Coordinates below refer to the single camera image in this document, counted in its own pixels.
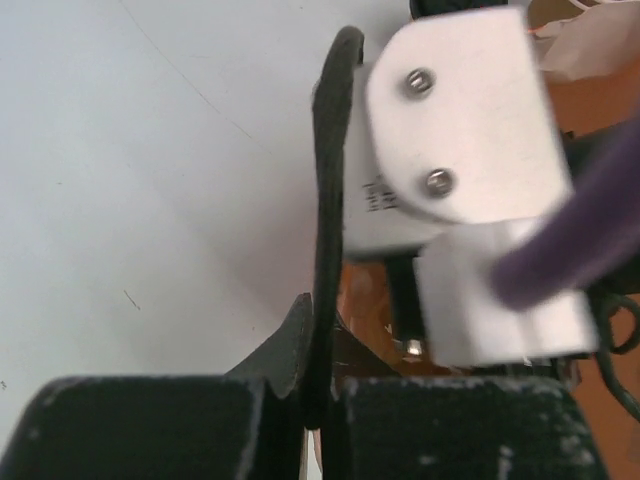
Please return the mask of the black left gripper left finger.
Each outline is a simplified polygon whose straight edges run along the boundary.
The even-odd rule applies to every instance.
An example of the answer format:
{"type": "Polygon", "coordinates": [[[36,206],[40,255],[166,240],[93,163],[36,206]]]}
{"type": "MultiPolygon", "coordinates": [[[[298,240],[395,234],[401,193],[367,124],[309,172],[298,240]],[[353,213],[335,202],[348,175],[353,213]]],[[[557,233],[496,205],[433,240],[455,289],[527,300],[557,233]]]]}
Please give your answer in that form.
{"type": "Polygon", "coordinates": [[[281,326],[223,375],[66,377],[28,403],[9,440],[13,479],[297,479],[298,389],[312,326],[281,326]]]}

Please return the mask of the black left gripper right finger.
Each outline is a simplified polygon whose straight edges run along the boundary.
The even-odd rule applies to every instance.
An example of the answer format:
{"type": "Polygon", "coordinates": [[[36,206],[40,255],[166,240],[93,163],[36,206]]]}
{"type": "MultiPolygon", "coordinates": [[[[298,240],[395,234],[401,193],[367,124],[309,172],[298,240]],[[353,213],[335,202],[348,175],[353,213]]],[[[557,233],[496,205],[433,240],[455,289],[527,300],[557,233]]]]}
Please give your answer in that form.
{"type": "Polygon", "coordinates": [[[540,376],[402,377],[334,324],[332,479],[606,479],[568,390],[540,376]]]}

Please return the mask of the orange paper takeout bag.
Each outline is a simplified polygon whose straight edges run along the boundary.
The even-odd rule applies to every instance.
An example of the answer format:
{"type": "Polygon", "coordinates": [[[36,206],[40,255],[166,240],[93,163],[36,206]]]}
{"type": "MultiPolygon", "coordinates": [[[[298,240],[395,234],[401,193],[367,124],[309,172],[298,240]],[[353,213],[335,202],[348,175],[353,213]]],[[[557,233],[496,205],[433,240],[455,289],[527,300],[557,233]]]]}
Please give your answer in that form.
{"type": "MultiPolygon", "coordinates": [[[[485,7],[511,6],[504,1],[414,1],[411,22],[485,7]]],[[[334,324],[341,320],[338,301],[344,254],[345,144],[353,110],[354,73],[364,59],[364,36],[343,28],[327,54],[313,99],[313,130],[318,191],[318,227],[314,272],[311,362],[303,399],[308,422],[321,431],[323,475],[329,476],[329,410],[333,399],[331,347],[334,324]]],[[[639,403],[616,376],[613,359],[639,345],[632,331],[616,343],[611,319],[619,311],[637,316],[633,294],[639,289],[639,118],[581,137],[559,134],[571,182],[570,194],[519,246],[492,265],[489,282],[497,299],[521,312],[566,291],[587,300],[597,330],[594,352],[474,367],[436,364],[422,341],[406,341],[415,333],[419,301],[406,260],[375,260],[384,264],[394,333],[403,349],[427,356],[428,373],[418,376],[540,376],[568,382],[578,359],[593,357],[604,385],[632,418],[639,403]]]]}

